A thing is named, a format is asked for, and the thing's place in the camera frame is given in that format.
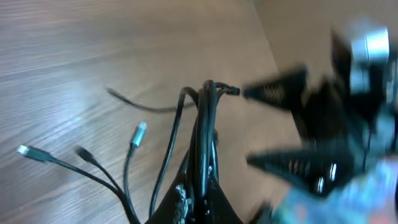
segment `wood grain surface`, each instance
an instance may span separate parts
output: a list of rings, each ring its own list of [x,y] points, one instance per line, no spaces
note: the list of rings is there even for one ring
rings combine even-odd
[[[241,86],[276,72],[273,56],[245,0],[5,0],[0,1],[0,223],[127,223],[104,187],[54,164],[24,159],[33,145],[94,175],[79,159],[90,150],[121,183],[135,126],[148,132],[129,181],[142,222],[170,136],[174,114],[149,114],[108,96],[114,88],[148,106],[177,102],[183,86],[207,79]],[[158,203],[188,147],[195,110],[186,110]],[[247,221],[287,186],[247,167],[245,156],[297,144],[283,114],[239,97],[218,107],[220,184]]]

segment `usb connector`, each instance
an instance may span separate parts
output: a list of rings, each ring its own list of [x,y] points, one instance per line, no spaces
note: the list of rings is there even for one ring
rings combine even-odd
[[[28,159],[34,159],[39,162],[51,162],[53,157],[49,152],[37,149],[33,146],[20,145],[17,152]]]
[[[131,144],[134,147],[139,147],[141,141],[144,139],[145,133],[147,132],[147,123],[141,122],[136,127],[134,134],[132,135]]]

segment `black cable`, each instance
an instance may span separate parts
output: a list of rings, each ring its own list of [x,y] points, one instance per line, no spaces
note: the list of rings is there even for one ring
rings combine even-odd
[[[120,188],[119,184],[113,179],[112,175],[103,166],[101,166],[101,164],[99,164],[99,162],[94,158],[94,155],[92,155],[91,152],[89,152],[87,149],[85,149],[81,146],[78,146],[75,149],[75,152],[84,161],[89,162],[90,164],[93,164],[100,171],[102,171],[102,173],[105,174],[105,176],[112,182],[112,184],[116,187],[116,189],[124,196],[124,192]]]
[[[123,192],[120,192],[119,190],[117,190],[117,189],[115,189],[112,185],[110,185],[110,184],[108,184],[107,182],[105,182],[104,180],[102,180],[102,179],[100,179],[100,178],[98,178],[98,177],[96,177],[96,176],[94,176],[94,175],[92,175],[92,174],[90,174],[90,173],[88,173],[88,172],[86,172],[86,171],[83,171],[83,170],[81,170],[81,169],[79,169],[79,168],[77,168],[77,167],[75,167],[75,166],[73,166],[73,165],[71,165],[71,164],[68,164],[68,163],[66,163],[66,162],[63,162],[63,161],[61,161],[61,160],[59,160],[59,159],[56,159],[56,158],[54,158],[52,161],[50,161],[50,162],[53,162],[53,163],[55,163],[55,164],[57,164],[57,165],[60,165],[60,166],[62,166],[62,167],[64,167],[64,168],[67,168],[67,169],[70,169],[70,170],[72,170],[72,171],[74,171],[74,172],[77,172],[77,173],[79,173],[79,174],[81,174],[81,175],[84,175],[85,177],[88,177],[88,178],[90,178],[91,180],[94,180],[95,182],[97,182],[97,183],[99,183],[99,184],[101,184],[101,185],[103,185],[104,187],[106,187],[107,189],[109,189],[110,191],[112,191],[117,197],[118,197],[118,199],[121,201],[121,203],[122,203],[122,205],[123,205],[123,209],[124,209],[124,211],[125,211],[125,213],[126,213],[126,216],[127,216],[127,219],[129,220],[129,222],[130,223],[139,223],[137,220],[135,220],[135,218],[134,217],[132,217],[132,216],[130,216],[130,213],[129,213],[129,208],[127,207],[127,204],[126,204],[126,201],[125,201],[125,199],[124,199],[124,194],[123,194]]]
[[[134,154],[134,151],[136,150],[136,147],[134,147],[133,144],[130,144],[129,152],[127,153],[126,161],[124,162],[124,168],[123,168],[123,186],[124,186],[124,194],[125,194],[125,199],[127,206],[129,208],[129,211],[132,215],[132,217],[136,220],[136,223],[139,223],[139,219],[137,217],[136,211],[134,210],[134,206],[132,205],[132,201],[130,198],[130,190],[129,190],[129,164],[131,161],[131,158]]]
[[[111,89],[111,88],[108,88],[107,92],[111,96],[117,98],[118,100],[123,101],[125,104],[135,107],[139,110],[144,110],[144,111],[151,112],[151,113],[169,113],[169,112],[175,112],[177,110],[177,108],[175,106],[170,106],[170,107],[165,107],[165,108],[152,108],[149,106],[140,105],[138,103],[135,103],[135,102],[127,99],[125,96],[123,96],[122,94],[118,93],[117,91],[115,91],[114,89]],[[185,104],[183,106],[183,108],[187,109],[187,108],[191,108],[192,106],[195,106],[194,102]]]
[[[202,199],[206,195],[210,153],[208,148],[208,95],[204,89],[199,90],[198,126],[195,147],[195,173],[193,189],[195,198]]]
[[[217,104],[219,98],[221,97],[221,95],[223,93],[227,93],[227,94],[230,94],[230,95],[239,95],[239,92],[240,92],[239,88],[228,86],[225,83],[213,83],[212,81],[210,81],[210,82],[212,83],[211,84],[211,87],[212,87],[212,90],[211,90],[211,93],[212,93],[212,97],[211,98],[212,98],[212,100],[211,100],[211,102],[214,105],[214,106],[211,107],[211,111],[215,112],[216,104]],[[206,87],[208,85],[209,84],[204,84],[204,88],[208,89],[208,87]],[[219,91],[219,92],[216,92],[214,86],[216,88],[221,88],[222,90]],[[122,96],[121,94],[119,94],[118,92],[114,91],[113,89],[109,88],[108,89],[108,93],[110,95],[112,95],[113,97],[125,102],[126,104],[128,104],[130,106],[133,106],[133,107],[135,107],[137,109],[145,110],[145,111],[148,111],[148,112],[152,112],[152,113],[167,113],[167,112],[176,111],[174,125],[173,125],[173,128],[172,128],[171,137],[170,137],[170,140],[169,140],[169,145],[167,147],[167,152],[166,152],[164,161],[162,163],[162,167],[160,168],[159,175],[158,175],[158,178],[156,180],[156,183],[155,183],[155,186],[154,186],[154,190],[153,190],[153,193],[152,193],[152,197],[151,197],[151,200],[150,200],[149,217],[151,217],[153,215],[153,213],[154,213],[154,210],[155,210],[156,198],[157,198],[157,194],[158,194],[159,189],[160,189],[160,185],[161,185],[162,180],[164,178],[165,171],[167,169],[167,166],[169,164],[169,160],[170,160],[171,155],[172,155],[172,151],[174,149],[175,138],[177,136],[177,129],[178,129],[178,124],[179,124],[179,121],[180,121],[180,118],[181,118],[182,110],[184,108],[191,107],[193,105],[196,105],[197,108],[198,108],[199,107],[199,103],[198,103],[199,94],[194,89],[192,89],[190,87],[185,87],[180,92],[180,98],[178,99],[177,107],[150,108],[150,107],[143,106],[143,105],[140,105],[140,104],[132,102],[131,100],[129,100],[126,97]],[[191,96],[191,98],[193,100],[192,104],[191,103],[188,103],[188,104],[184,104],[183,103],[186,94]],[[209,93],[203,94],[203,97],[207,98],[208,95],[209,95]],[[209,108],[208,103],[209,103],[209,100],[204,100],[202,105],[206,105],[204,107],[208,107]],[[210,113],[207,109],[205,109],[205,111],[206,111],[206,113],[203,113],[203,111],[201,112],[202,116],[204,116],[204,117],[209,116],[209,114],[215,114],[214,112]],[[207,131],[208,131],[207,126],[208,126],[208,122],[205,121],[203,123],[203,125],[202,125],[203,133],[207,133]],[[188,181],[188,184],[187,184],[188,185],[187,192],[188,192],[188,195],[191,195],[191,196],[193,196],[192,193],[194,191],[193,189],[190,189],[190,187],[192,187],[192,185],[193,185],[193,180],[192,180],[193,178],[190,179],[190,177],[192,177],[192,174],[193,174],[193,177],[202,176],[201,179],[203,180],[202,183],[204,185],[202,184],[202,187],[200,187],[201,188],[200,191],[202,191],[202,192],[204,191],[204,193],[202,193],[202,195],[205,194],[206,187],[204,187],[204,186],[206,185],[206,180],[208,178],[207,177],[207,175],[208,175],[207,174],[208,173],[207,170],[208,170],[209,158],[211,158],[213,160],[211,162],[212,166],[216,167],[216,172],[215,173],[218,173],[217,163],[214,162],[214,160],[217,160],[216,152],[213,153],[213,151],[215,151],[216,148],[212,147],[212,142],[214,140],[214,137],[213,137],[213,134],[212,134],[211,138],[209,138],[208,137],[208,136],[210,136],[209,133],[207,133],[208,136],[206,134],[201,134],[200,135],[200,136],[203,136],[203,138],[204,138],[204,140],[202,139],[202,141],[201,141],[202,142],[201,145],[205,146],[205,148],[203,148],[203,149],[201,149],[199,151],[205,152],[205,153],[203,153],[203,156],[205,156],[207,158],[207,160],[206,160],[205,163],[202,164],[202,166],[201,166],[202,169],[199,169],[200,175],[196,175],[195,172],[194,172],[194,170],[196,170],[196,169],[194,167],[192,167],[192,165],[195,164],[194,160],[196,158],[196,155],[195,155],[196,152],[195,152],[195,149],[194,149],[194,148],[197,147],[197,141],[196,141],[196,133],[197,133],[197,131],[195,130],[196,128],[197,128],[197,126],[195,125],[194,130],[193,130],[193,134],[195,134],[195,138],[191,139],[190,148],[189,148],[188,152],[186,153],[186,155],[184,157],[184,160],[183,160],[183,162],[182,162],[182,164],[180,166],[180,170],[185,170],[185,169],[187,170],[187,179],[191,180],[191,182]]]
[[[102,173],[105,174],[105,176],[112,182],[112,184],[116,187],[116,189],[124,195],[124,192],[122,190],[122,188],[120,188],[119,184],[113,179],[113,177],[111,176],[111,174],[109,174],[109,172],[103,167],[101,166],[101,164],[97,163],[93,163],[94,166],[96,166],[99,170],[102,171]]]
[[[159,193],[160,185],[163,181],[164,175],[166,173],[166,168],[169,165],[169,160],[173,153],[173,149],[174,149],[174,145],[175,145],[175,138],[177,137],[177,130],[178,130],[178,126],[180,124],[182,110],[184,108],[185,95],[191,96],[192,100],[194,101],[194,104],[197,105],[197,101],[198,101],[197,100],[197,98],[198,98],[197,92],[190,87],[183,88],[180,92],[180,97],[178,98],[177,111],[175,113],[175,118],[174,118],[173,128],[172,128],[172,132],[171,132],[171,136],[170,136],[170,140],[169,140],[169,145],[167,146],[167,152],[164,157],[162,167],[160,168],[158,177],[156,179],[155,187],[152,192],[152,197],[150,198],[149,217],[151,217],[155,212],[157,194]]]

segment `silver metal connector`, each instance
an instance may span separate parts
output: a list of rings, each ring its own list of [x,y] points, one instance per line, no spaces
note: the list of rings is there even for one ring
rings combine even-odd
[[[132,137],[131,144],[133,144],[135,147],[139,147],[141,141],[145,137],[146,131],[147,131],[147,123],[145,122],[139,123],[139,126],[136,127],[136,130]]]
[[[29,152],[29,150],[30,149],[27,146],[20,145],[17,152],[19,154],[22,154],[23,156],[26,156],[26,154]]]

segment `cable bundle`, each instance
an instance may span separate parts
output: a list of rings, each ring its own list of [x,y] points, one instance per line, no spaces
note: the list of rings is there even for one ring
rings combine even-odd
[[[198,116],[195,121],[195,125],[192,131],[192,138],[190,142],[189,150],[187,151],[183,162],[181,163],[179,172],[186,173],[186,185],[187,197],[191,198],[193,202],[190,210],[193,212],[194,207],[198,207],[200,210],[206,197],[207,183],[209,174],[213,175],[216,180],[218,180],[218,163],[217,163],[217,151],[216,151],[216,137],[215,137],[215,115],[216,107],[220,97],[226,93],[229,95],[239,95],[239,88],[228,86],[224,83],[215,83],[212,80],[208,80],[203,84],[203,88],[199,91],[195,91],[193,88],[185,87],[181,90],[178,99],[177,107],[168,108],[150,108],[147,106],[142,106],[140,104],[134,103],[128,100],[126,97],[122,96],[118,92],[108,89],[108,93],[115,98],[125,102],[126,104],[133,106],[140,110],[145,110],[151,113],[168,113],[176,111],[175,119],[173,123],[173,128],[171,132],[171,137],[169,145],[167,147],[167,152],[160,169],[158,178],[155,183],[154,191],[150,200],[149,208],[149,218],[154,214],[155,203],[157,194],[160,189],[160,185],[165,175],[165,171],[169,164],[169,160],[172,156],[175,139],[177,137],[177,129],[179,126],[180,118],[182,115],[182,110],[184,108],[191,107],[195,105],[198,109]],[[184,104],[185,96],[188,95],[193,100],[193,103]],[[94,156],[86,149],[79,147],[76,153],[84,159],[99,168],[111,181],[111,184],[105,182],[104,180],[91,175],[75,166],[72,166],[66,162],[63,162],[50,153],[37,149],[32,146],[20,146],[18,152],[25,156],[26,158],[37,160],[40,162],[52,162],[54,164],[60,165],[72,171],[75,171],[81,175],[84,175],[95,182],[105,186],[107,189],[112,191],[118,199],[120,199],[126,216],[130,223],[139,223],[139,219],[134,211],[134,206],[132,205],[130,194],[129,194],[129,184],[128,184],[128,168],[133,157],[135,150],[141,144],[142,139],[146,133],[146,123],[141,123],[130,141],[129,150],[127,153],[126,161],[124,163],[123,170],[123,187],[120,188],[118,183],[112,178],[112,176],[102,167],[99,162],[94,158]]]

